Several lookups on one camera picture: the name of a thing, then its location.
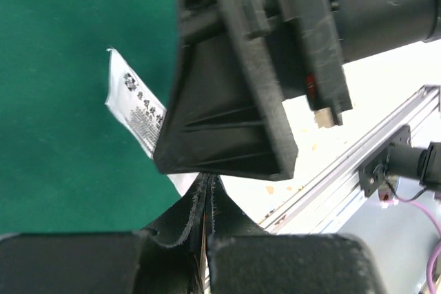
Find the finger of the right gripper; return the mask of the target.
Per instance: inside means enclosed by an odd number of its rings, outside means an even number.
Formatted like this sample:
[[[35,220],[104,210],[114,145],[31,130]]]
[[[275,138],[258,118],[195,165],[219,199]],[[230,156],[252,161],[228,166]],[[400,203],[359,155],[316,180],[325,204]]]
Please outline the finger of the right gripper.
[[[154,162],[163,174],[293,177],[298,148],[267,44],[275,0],[177,0],[178,46]]]

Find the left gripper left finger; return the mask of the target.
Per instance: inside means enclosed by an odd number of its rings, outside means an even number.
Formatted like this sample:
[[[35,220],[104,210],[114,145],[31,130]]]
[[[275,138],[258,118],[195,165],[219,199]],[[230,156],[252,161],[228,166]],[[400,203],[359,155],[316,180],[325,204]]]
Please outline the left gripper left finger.
[[[146,227],[1,236],[2,293],[202,293],[207,175]]]

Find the white sterile packet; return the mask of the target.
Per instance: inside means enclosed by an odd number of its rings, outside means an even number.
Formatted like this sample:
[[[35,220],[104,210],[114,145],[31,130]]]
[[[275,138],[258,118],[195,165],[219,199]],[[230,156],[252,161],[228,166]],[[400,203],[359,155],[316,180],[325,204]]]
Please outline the white sterile packet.
[[[118,50],[108,48],[107,52],[109,63],[105,106],[133,135],[146,156],[153,160],[166,108]]]

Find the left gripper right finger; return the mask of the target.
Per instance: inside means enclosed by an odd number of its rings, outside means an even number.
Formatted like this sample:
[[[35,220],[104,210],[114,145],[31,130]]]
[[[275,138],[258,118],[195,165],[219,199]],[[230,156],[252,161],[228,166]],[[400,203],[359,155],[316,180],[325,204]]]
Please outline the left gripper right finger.
[[[371,251],[340,234],[272,235],[205,177],[206,249],[212,293],[385,293]]]

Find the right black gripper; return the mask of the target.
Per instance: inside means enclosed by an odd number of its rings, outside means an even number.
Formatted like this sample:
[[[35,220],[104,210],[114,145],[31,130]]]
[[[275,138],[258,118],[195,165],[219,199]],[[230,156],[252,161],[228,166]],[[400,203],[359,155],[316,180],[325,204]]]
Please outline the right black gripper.
[[[352,109],[343,65],[440,38],[440,0],[275,0],[281,25],[267,44],[284,100],[306,96],[318,124]]]

